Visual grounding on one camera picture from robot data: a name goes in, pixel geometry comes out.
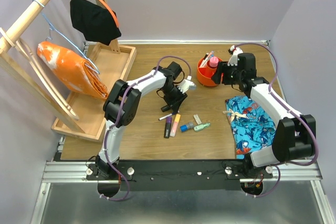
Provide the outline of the wooden clothes rack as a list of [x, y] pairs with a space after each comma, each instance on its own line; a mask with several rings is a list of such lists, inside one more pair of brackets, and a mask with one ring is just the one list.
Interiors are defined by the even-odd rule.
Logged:
[[[65, 124], [71, 132], [84, 133], [84, 130], [76, 123], [79, 116], [75, 113], [68, 102], [59, 93], [54, 84], [46, 76], [35, 54], [21, 39], [21, 35], [42, 12], [50, 0], [33, 0], [27, 9], [11, 25], [7, 32], [1, 30], [1, 67], [15, 78], [21, 85], [32, 94], [36, 100], [48, 108], [59, 120]], [[104, 0], [98, 0], [112, 15], [115, 24], [119, 26], [118, 18]], [[43, 83], [47, 91], [44, 91], [13, 59], [8, 51], [15, 48], [31, 65], [35, 74]]]

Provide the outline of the purple cap black highlighter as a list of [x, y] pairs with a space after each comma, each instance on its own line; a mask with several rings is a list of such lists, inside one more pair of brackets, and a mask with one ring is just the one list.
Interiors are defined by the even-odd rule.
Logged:
[[172, 117], [169, 116], [166, 118], [166, 121], [165, 121], [164, 138], [170, 137], [171, 125], [172, 125]]

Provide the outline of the blue cap black highlighter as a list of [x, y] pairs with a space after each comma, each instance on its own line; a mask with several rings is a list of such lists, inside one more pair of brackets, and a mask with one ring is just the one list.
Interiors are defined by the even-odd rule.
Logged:
[[171, 110], [171, 107], [169, 105], [165, 105], [165, 106], [161, 107], [162, 112], [166, 112], [166, 111], [170, 111], [170, 110]]

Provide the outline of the orange round organizer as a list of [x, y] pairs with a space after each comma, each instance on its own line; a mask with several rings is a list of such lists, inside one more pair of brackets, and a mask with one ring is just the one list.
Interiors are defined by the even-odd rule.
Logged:
[[202, 62], [202, 59], [198, 62], [197, 65], [197, 80], [200, 84], [206, 86], [206, 87], [215, 87], [217, 86], [212, 80], [211, 77], [216, 71], [216, 68], [211, 68], [208, 65], [208, 62], [204, 66], [204, 68], [200, 68], [200, 64]]

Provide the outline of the orange tie-dye cloth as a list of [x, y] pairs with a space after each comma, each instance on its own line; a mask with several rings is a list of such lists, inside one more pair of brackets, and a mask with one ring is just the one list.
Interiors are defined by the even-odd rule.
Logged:
[[98, 99], [107, 98], [106, 85], [89, 69], [93, 65], [74, 51], [43, 41], [38, 44], [37, 55], [69, 90]]

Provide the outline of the green highlighter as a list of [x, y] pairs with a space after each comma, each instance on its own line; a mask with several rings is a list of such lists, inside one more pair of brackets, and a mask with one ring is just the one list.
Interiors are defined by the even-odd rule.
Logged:
[[204, 130], [204, 129], [210, 127], [210, 125], [211, 125], [210, 123], [199, 124], [199, 125], [195, 126], [195, 127], [193, 128], [193, 130], [194, 130], [195, 132], [199, 132], [199, 131], [202, 131], [202, 130]]

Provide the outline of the blue cap grey glue stick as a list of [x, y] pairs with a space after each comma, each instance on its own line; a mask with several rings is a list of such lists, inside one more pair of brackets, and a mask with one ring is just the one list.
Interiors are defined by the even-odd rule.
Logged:
[[188, 130], [190, 130], [190, 129], [193, 129], [194, 128], [194, 123], [193, 122], [188, 122], [188, 123], [186, 123], [186, 124], [184, 124], [184, 125], [181, 125], [180, 126], [180, 130], [181, 130], [181, 132], [186, 132], [186, 131], [188, 131]]

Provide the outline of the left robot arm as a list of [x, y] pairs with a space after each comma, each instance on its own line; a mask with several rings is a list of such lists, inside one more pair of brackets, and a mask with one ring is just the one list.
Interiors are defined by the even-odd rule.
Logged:
[[110, 91], [104, 105], [106, 132], [102, 148], [96, 156], [95, 165], [104, 179], [117, 176], [116, 163], [120, 158], [120, 145], [125, 127], [135, 118], [141, 99], [152, 91], [161, 91], [166, 103], [162, 112], [171, 110], [177, 113], [182, 102], [187, 98], [182, 82], [176, 82], [182, 67], [171, 62], [168, 67], [157, 66], [148, 74], [132, 80], [118, 80]]

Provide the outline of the small beige eraser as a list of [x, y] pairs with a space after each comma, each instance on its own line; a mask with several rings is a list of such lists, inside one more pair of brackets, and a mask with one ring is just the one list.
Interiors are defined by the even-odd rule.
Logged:
[[202, 121], [200, 120], [200, 118], [199, 118], [199, 116], [197, 114], [194, 114], [193, 117], [194, 117], [195, 122], [198, 125], [202, 124]]

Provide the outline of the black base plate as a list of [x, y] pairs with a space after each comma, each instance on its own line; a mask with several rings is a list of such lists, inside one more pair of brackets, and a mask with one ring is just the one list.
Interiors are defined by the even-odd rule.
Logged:
[[98, 181], [98, 193], [120, 191], [245, 190], [260, 194], [271, 167], [254, 168], [242, 159], [120, 160], [115, 169], [103, 161], [89, 164], [86, 179]]

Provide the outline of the black cloth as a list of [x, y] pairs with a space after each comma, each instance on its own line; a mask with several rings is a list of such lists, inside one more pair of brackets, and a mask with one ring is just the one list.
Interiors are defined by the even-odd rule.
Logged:
[[73, 28], [83, 33], [87, 41], [109, 45], [121, 37], [111, 13], [87, 0], [70, 1], [70, 19]]

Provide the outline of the pink cap glue stick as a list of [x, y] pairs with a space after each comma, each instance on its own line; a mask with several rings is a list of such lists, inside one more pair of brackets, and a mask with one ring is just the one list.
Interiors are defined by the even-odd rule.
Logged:
[[211, 68], [217, 68], [219, 63], [219, 59], [215, 56], [211, 57], [210, 60], [208, 61], [208, 65]]

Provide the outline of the blue shark print shorts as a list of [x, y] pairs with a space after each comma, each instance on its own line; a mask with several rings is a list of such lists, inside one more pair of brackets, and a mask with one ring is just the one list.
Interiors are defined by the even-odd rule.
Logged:
[[228, 122], [235, 141], [236, 158], [259, 151], [273, 143], [276, 126], [266, 111], [247, 96], [225, 100]]

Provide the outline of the pink cap white marker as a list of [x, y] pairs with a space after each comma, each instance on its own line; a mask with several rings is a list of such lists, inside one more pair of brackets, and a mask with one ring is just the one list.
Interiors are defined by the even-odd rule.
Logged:
[[204, 62], [207, 63], [214, 56], [214, 52], [211, 51], [207, 54], [207, 57], [204, 59]]

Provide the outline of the brown cap white marker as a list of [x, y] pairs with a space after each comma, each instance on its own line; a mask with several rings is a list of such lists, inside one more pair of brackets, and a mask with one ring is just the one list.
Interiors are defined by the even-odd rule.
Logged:
[[200, 68], [204, 68], [204, 66], [206, 65], [208, 56], [209, 56], [209, 53], [206, 53], [206, 55], [204, 56], [200, 66], [199, 66]]

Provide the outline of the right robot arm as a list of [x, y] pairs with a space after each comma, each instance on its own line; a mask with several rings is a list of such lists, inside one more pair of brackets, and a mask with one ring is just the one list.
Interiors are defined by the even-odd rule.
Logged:
[[229, 61], [220, 61], [212, 75], [215, 84], [238, 85], [239, 90], [257, 102], [276, 126], [270, 146], [245, 155], [242, 173], [249, 178], [259, 174], [261, 167], [282, 163], [297, 164], [301, 158], [316, 162], [319, 148], [316, 140], [316, 120], [292, 108], [272, 88], [272, 84], [257, 76], [256, 59], [252, 53], [232, 54]]

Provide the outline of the white marker thin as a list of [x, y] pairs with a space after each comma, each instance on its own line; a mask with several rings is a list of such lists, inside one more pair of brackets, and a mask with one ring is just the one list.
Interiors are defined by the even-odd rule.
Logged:
[[170, 114], [167, 114], [167, 115], [165, 115], [165, 116], [159, 118], [158, 120], [159, 120], [159, 121], [162, 121], [162, 120], [164, 120], [164, 119], [166, 119], [166, 118], [168, 118], [168, 117], [171, 117], [171, 116], [173, 116], [173, 115], [178, 114], [179, 112], [180, 112], [179, 110], [178, 110], [177, 112], [172, 112], [172, 113], [170, 113]]

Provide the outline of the aluminium rail frame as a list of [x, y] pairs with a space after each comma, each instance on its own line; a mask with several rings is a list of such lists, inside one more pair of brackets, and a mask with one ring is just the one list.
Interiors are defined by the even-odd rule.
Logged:
[[[31, 223], [41, 223], [46, 197], [52, 183], [89, 183], [86, 179], [87, 163], [80, 161], [47, 162], [41, 178], [41, 186], [33, 212]], [[309, 181], [316, 198], [319, 211], [324, 223], [335, 223], [329, 201], [323, 190], [323, 179], [318, 164], [311, 166], [297, 166], [285, 164], [279, 166], [281, 182], [285, 181]]]

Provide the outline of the yellow cap pink highlighter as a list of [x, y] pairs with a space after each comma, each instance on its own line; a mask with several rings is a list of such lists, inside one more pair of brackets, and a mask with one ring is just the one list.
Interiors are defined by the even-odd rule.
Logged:
[[171, 131], [170, 131], [170, 137], [175, 137], [176, 131], [177, 131], [177, 128], [178, 128], [178, 124], [180, 122], [180, 118], [181, 118], [180, 114], [175, 115], [175, 118], [174, 118], [174, 121], [173, 121], [173, 124], [172, 124], [172, 127], [171, 127]]

